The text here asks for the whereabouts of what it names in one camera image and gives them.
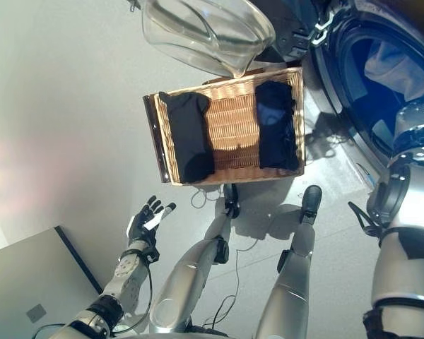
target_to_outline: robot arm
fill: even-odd
[[[155,231],[159,222],[176,207],[171,203],[163,208],[160,201],[155,200],[155,196],[151,197],[140,213],[131,219],[127,227],[128,248],[120,256],[114,276],[105,286],[104,292],[51,339],[107,339],[114,334],[129,331],[143,322],[148,315],[152,295],[145,316],[135,319],[134,314],[140,287],[148,275],[152,294],[149,265],[159,257],[155,248]],[[128,322],[133,321],[134,325],[123,331],[113,331],[123,318]]]
[[[369,339],[424,338],[424,100],[396,119],[396,156],[367,202],[363,230],[379,238]]]

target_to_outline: cable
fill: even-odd
[[[223,321],[226,318],[226,316],[228,316],[229,312],[231,311],[232,307],[234,306],[234,304],[235,304],[235,302],[237,300],[237,293],[239,292],[239,286],[240,286],[240,277],[239,277],[239,270],[238,270],[239,252],[247,252],[247,251],[249,251],[250,249],[252,249],[253,247],[256,246],[257,242],[258,242],[258,239],[256,239],[256,241],[253,243],[253,245],[251,245],[247,249],[236,249],[235,250],[235,276],[237,277],[237,286],[235,288],[235,294],[233,294],[233,295],[227,295],[226,297],[223,298],[223,301],[221,302],[220,306],[218,307],[217,312],[215,313],[215,315],[208,317],[204,321],[203,327],[204,326],[207,326],[207,325],[212,325],[212,329],[214,329],[215,328],[215,325],[217,323],[220,323],[221,321]],[[232,299],[232,302],[231,302],[231,305],[228,307],[228,309],[226,310],[225,313],[219,315],[221,309],[223,308],[223,305],[225,304],[226,300],[228,300],[229,298],[233,298]]]
[[[64,325],[66,325],[66,324],[65,323],[50,323],[49,325],[41,326],[36,330],[35,334],[33,334],[33,337],[31,337],[31,339],[36,339],[38,333],[42,330],[45,330],[45,329],[51,328],[51,327],[63,327]]]
[[[113,331],[112,332],[113,336],[116,334],[123,334],[123,333],[129,332],[130,330],[133,330],[135,327],[142,324],[143,321],[146,319],[146,317],[149,315],[149,309],[151,308],[151,303],[153,301],[153,277],[151,275],[151,270],[149,269],[149,264],[145,264],[144,266],[146,267],[146,270],[148,271],[148,279],[149,279],[149,301],[148,301],[148,306],[146,307],[146,311],[144,315],[140,318],[140,320],[138,320],[134,325],[130,326],[129,328],[126,328],[125,330]]]
[[[218,187],[218,189],[216,190],[217,192],[218,192],[218,197],[217,198],[209,198],[208,196],[207,196],[207,191],[205,190],[205,189],[200,189],[200,188],[198,188],[198,191],[196,191],[195,192],[195,194],[190,198],[190,205],[192,205],[192,207],[194,207],[194,208],[196,208],[197,210],[199,210],[199,209],[201,209],[201,208],[203,208],[205,205],[206,205],[206,203],[208,202],[208,201],[217,201],[220,197],[221,197],[221,194],[222,194],[222,191],[221,191],[221,186],[220,187]],[[195,197],[198,195],[198,194],[200,194],[200,193],[202,193],[203,194],[203,198],[204,198],[204,200],[203,200],[203,202],[200,204],[200,205],[195,205],[194,204],[194,200],[195,200]]]

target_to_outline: black cloth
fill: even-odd
[[[285,83],[267,81],[256,87],[255,94],[260,168],[295,171],[299,162],[295,154],[292,88]]]
[[[215,172],[204,120],[208,97],[194,92],[173,96],[160,92],[159,96],[167,104],[180,181],[205,179]]]

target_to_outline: blue fabric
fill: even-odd
[[[256,87],[255,94],[260,168],[295,171],[299,162],[295,154],[292,88],[285,83],[267,81]]]

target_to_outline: gray floor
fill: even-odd
[[[177,259],[202,238],[222,201],[212,188],[161,184],[141,97],[212,78],[148,46],[140,16],[121,1],[0,0],[0,247],[62,225],[105,284],[124,249],[130,216],[151,194],[178,208],[158,232],[155,292]],[[325,126],[306,95],[308,133]],[[312,263],[309,338],[364,338],[378,252],[346,203],[364,206],[369,189],[342,140],[308,142],[305,175],[239,185],[242,214],[233,221],[231,255],[215,266],[193,319],[213,315],[236,284],[237,303],[218,329],[250,338],[288,248],[302,193],[324,192]],[[147,298],[143,286],[141,308]]]

